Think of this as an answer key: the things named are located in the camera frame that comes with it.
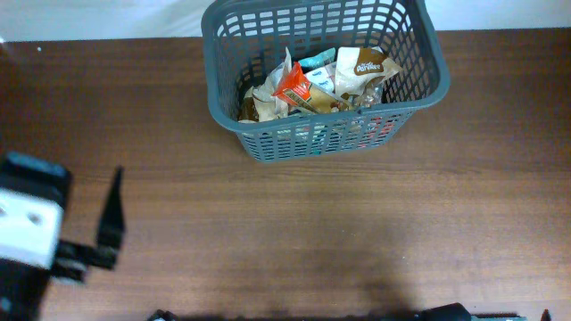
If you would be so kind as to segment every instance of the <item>red snack packet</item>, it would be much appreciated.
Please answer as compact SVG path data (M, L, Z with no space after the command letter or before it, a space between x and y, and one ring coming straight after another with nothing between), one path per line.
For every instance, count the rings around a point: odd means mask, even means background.
M296 96L304 101L308 101L310 95L311 82L303 75L302 66L299 62L294 62L292 71L283 78L277 85L274 96L293 106L302 104Z
M281 79L273 95L306 113L330 113L334 112L334 109L346 111L352 108L348 102L312 84L303 75L299 62L296 62L292 71Z

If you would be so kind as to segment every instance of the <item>teal wrapper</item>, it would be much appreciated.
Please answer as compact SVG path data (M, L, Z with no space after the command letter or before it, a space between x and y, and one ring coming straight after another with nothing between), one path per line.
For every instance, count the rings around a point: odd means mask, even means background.
M335 61L335 48L327 49L323 53L298 61L302 68L315 70Z

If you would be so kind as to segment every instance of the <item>wood grain surface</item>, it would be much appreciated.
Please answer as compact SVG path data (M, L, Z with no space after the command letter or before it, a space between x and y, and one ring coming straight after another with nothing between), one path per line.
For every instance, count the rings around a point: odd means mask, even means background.
M3 44L4 148L75 173L63 238L94 242L126 168L120 264L52 286L44 319L571 319L571 30L439 38L451 90L387 145L274 165L212 120L200 39Z

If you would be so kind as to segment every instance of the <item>basket rim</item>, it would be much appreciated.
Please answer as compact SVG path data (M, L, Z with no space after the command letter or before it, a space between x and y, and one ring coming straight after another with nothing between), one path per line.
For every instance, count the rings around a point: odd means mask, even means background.
M243 133L243 132L252 133L252 132L267 132L281 128L309 126L331 121L347 120L347 119L362 117L363 115L377 114L379 112L402 113L408 111L417 111L420 109L433 106L436 103L439 103L446 96L450 88L451 85L450 72L446 65L446 61L444 60L442 48L438 43L436 31L434 29L434 24L432 23L430 16L428 15L425 0L412 0L412 1L417 5L419 13L418 16L421 20L421 24L425 28L425 32L427 35L428 50L430 50L430 52L434 57L436 72L439 75L438 86L436 87L434 92L428 95L427 97L411 102L382 103L374 105L370 108L361 107L356 111L344 111L332 114L319 114L319 115L311 115L308 117L288 117L284 119L276 119L262 123L244 124L238 122L237 120L231 119L224 112L222 112L222 109L219 107L218 88L216 88L213 85L219 83L218 73L206 72L208 107L211 116L222 127L230 131L237 133ZM234 4L244 5L244 3L247 2L258 3L259 1L258 0L249 0L249 1L216 0L204 12L201 21L201 29L203 32L203 41L204 41L203 56L204 56L205 70L215 70L216 68L216 63L214 61L214 57L211 52L211 49L213 48L213 38L216 37L216 35L214 34L214 27L212 26L211 17L215 16L217 11L223 9L225 6L230 6ZM316 4L327 3L327 2L328 1L316 1Z

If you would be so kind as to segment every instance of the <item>brown packet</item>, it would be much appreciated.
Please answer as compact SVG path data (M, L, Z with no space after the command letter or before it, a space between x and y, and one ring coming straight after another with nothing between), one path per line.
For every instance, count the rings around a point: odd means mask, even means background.
M258 112L256 111L252 91L253 87L248 89L246 95L244 95L244 100L240 107L240 114L238 115L238 121L244 124L257 123L260 121L260 115L258 115Z
M401 66L384 54L380 47L339 48L335 68L335 93L344 99L363 95L367 84L381 85L402 71Z

